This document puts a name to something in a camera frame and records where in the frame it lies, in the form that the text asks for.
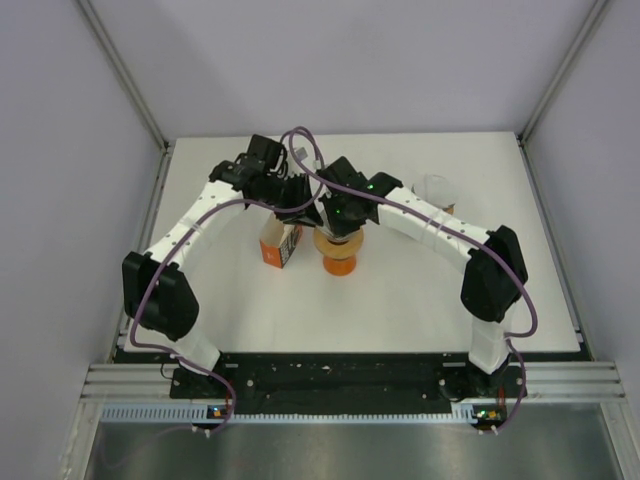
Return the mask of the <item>orange filter box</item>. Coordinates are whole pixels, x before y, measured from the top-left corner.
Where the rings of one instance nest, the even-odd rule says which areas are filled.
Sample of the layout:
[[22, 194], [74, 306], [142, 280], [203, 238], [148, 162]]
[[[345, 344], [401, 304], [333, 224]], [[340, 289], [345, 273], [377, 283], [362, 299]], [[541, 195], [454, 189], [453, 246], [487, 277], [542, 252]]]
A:
[[285, 224], [271, 214], [259, 237], [263, 262], [283, 269], [296, 250], [302, 233], [301, 226]]

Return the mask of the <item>orange glass beaker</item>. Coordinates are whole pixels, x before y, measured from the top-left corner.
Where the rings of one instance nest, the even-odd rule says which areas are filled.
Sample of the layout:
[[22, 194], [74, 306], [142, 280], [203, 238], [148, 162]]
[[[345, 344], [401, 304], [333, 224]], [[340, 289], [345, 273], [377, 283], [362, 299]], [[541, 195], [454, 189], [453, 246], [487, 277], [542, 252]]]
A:
[[327, 256], [323, 258], [323, 267], [325, 271], [337, 277], [349, 275], [355, 270], [356, 266], [357, 259], [355, 256], [350, 256], [344, 259], [334, 259]]

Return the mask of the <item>white paper coffee filter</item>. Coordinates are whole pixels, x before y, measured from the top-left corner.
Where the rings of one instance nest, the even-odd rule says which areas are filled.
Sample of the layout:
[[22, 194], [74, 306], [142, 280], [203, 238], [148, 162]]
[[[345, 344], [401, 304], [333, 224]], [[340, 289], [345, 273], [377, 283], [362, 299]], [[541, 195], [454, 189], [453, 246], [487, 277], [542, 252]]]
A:
[[456, 188], [440, 175], [422, 175], [413, 183], [411, 190], [419, 198], [441, 209], [453, 208], [457, 203]]

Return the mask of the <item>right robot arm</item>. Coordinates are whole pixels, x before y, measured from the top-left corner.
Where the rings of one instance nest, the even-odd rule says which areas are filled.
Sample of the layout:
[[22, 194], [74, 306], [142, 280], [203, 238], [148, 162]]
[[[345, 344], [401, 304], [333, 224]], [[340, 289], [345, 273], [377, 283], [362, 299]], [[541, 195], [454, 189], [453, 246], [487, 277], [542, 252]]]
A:
[[504, 380], [509, 311], [523, 296], [528, 272], [516, 233], [471, 225], [419, 198], [385, 173], [370, 178], [346, 157], [315, 172], [331, 232], [345, 236], [370, 221], [429, 247], [462, 275], [460, 300], [472, 317], [469, 388], [487, 396]]

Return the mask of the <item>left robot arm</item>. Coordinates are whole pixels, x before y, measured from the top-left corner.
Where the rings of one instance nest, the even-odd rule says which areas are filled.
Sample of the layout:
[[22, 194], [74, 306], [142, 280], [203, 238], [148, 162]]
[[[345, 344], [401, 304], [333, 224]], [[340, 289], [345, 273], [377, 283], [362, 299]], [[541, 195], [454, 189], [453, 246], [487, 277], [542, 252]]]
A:
[[251, 205], [272, 211], [285, 225], [323, 223], [317, 193], [306, 175], [290, 173], [288, 156], [283, 143], [253, 135], [246, 151], [214, 167], [194, 203], [160, 240], [122, 262], [131, 344], [176, 358], [193, 371], [192, 384], [205, 396], [220, 394], [227, 374], [216, 366], [220, 350], [198, 326], [200, 305], [190, 274], [229, 222]]

